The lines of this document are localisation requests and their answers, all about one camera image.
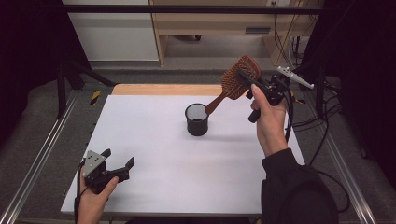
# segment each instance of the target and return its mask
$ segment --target black sweatshirt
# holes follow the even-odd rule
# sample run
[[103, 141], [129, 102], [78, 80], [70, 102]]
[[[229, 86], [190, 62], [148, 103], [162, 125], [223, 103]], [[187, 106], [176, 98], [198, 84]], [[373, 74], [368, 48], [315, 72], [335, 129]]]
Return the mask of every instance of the black sweatshirt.
[[262, 223], [338, 223], [337, 208], [318, 173], [297, 163], [291, 149], [262, 160]]

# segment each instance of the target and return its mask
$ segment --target brown hairbrush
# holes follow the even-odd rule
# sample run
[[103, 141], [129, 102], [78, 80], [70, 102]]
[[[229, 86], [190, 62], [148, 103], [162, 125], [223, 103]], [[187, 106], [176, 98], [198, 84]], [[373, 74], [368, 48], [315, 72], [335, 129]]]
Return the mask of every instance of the brown hairbrush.
[[236, 100], [248, 90], [249, 86], [247, 86], [244, 80], [239, 78], [237, 75], [239, 69], [242, 69], [255, 80], [259, 79], [261, 76], [261, 69], [252, 58], [248, 56], [240, 58], [232, 68], [228, 69], [224, 73], [221, 79], [221, 95], [206, 106], [206, 114], [209, 115], [213, 113], [225, 97]]

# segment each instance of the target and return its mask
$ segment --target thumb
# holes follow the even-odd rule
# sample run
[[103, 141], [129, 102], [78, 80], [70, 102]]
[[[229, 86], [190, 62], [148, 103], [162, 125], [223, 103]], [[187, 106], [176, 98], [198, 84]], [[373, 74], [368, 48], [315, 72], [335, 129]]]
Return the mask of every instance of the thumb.
[[117, 184], [119, 183], [119, 178], [117, 176], [113, 177], [106, 185], [106, 187], [100, 193], [100, 196], [103, 197], [104, 200], [107, 201], [110, 194], [116, 188]]
[[265, 97], [262, 90], [259, 87], [257, 87], [255, 84], [251, 85], [251, 90], [253, 92], [254, 99], [259, 105], [260, 111], [263, 112], [263, 114], [270, 113], [271, 112], [270, 103], [268, 103], [267, 97]]

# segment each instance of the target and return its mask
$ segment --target person's left hand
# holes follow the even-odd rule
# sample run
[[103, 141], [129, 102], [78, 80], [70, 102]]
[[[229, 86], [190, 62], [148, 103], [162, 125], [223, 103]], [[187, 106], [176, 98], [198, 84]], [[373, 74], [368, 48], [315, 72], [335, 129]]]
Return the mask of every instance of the person's left hand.
[[105, 209], [108, 197], [119, 183], [119, 178], [117, 176], [112, 178], [100, 194], [94, 194], [85, 185], [85, 180], [82, 176], [83, 169], [84, 167], [81, 168], [81, 175], [79, 177], [79, 189], [82, 194], [79, 201], [78, 224], [97, 224]]

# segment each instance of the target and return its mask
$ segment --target white table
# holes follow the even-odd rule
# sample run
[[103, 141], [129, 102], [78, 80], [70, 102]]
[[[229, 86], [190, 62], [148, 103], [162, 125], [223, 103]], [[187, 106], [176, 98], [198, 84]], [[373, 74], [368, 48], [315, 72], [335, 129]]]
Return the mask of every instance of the white table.
[[[128, 216], [257, 216], [261, 214], [264, 155], [251, 101], [224, 99], [209, 117], [209, 130], [187, 132], [188, 105], [213, 96], [110, 95], [87, 150], [110, 148], [107, 170], [134, 157], [130, 179], [118, 184], [106, 213]], [[304, 164], [294, 132], [289, 146]], [[61, 211], [73, 213], [76, 179]]]

